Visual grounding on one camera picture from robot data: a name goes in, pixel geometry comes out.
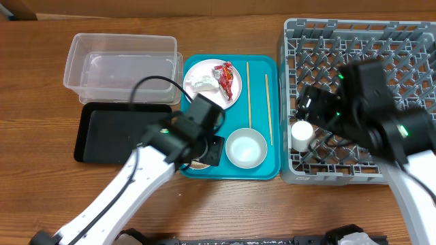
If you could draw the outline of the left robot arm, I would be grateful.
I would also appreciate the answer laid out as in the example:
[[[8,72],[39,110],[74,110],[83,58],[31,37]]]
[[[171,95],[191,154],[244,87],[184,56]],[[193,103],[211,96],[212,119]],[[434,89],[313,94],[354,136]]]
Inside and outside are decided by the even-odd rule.
[[[112,244],[142,204],[177,170],[193,161],[217,166],[223,144],[216,135],[223,108],[196,95],[186,112],[146,127],[126,164],[97,198],[54,235],[38,231],[30,245]]]

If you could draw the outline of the red snack wrapper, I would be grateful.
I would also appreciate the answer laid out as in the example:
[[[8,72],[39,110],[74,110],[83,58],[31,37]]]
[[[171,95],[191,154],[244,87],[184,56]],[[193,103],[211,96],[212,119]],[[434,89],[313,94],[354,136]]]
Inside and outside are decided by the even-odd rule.
[[[232,69],[233,66],[229,61],[213,68],[213,76],[218,81],[219,88],[228,101],[232,98],[232,83],[234,79]]]

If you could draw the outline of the white cup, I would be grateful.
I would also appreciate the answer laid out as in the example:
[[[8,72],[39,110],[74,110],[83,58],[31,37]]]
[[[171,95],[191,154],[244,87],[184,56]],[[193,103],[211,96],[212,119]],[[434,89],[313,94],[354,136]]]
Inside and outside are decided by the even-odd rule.
[[[306,152],[316,144],[313,126],[303,120],[295,122],[291,128],[292,148],[298,152]]]

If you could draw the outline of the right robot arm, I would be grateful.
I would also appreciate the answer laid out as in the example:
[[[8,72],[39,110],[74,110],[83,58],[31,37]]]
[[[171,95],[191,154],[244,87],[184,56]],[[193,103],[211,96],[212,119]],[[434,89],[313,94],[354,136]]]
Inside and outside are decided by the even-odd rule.
[[[435,123],[423,108],[400,110],[377,59],[338,68],[335,93],[306,86],[296,117],[369,151],[400,207],[413,244],[435,243]]]

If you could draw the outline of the small white dish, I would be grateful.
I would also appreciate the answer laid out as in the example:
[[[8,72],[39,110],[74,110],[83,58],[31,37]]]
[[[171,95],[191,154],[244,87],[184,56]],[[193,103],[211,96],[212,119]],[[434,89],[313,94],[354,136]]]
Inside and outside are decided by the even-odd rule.
[[[196,170],[206,169],[206,168],[208,168],[208,167],[209,167],[209,165],[204,164],[204,163],[200,163],[200,162],[197,162],[197,161],[192,161],[192,162],[189,164],[189,168],[191,168],[191,169],[196,169]]]

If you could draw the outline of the white tissue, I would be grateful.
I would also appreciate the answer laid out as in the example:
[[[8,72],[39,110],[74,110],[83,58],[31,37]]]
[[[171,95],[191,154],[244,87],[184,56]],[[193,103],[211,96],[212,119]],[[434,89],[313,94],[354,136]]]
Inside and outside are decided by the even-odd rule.
[[[213,91],[219,88],[218,81],[212,76],[191,76],[187,79],[187,85],[193,92]]]

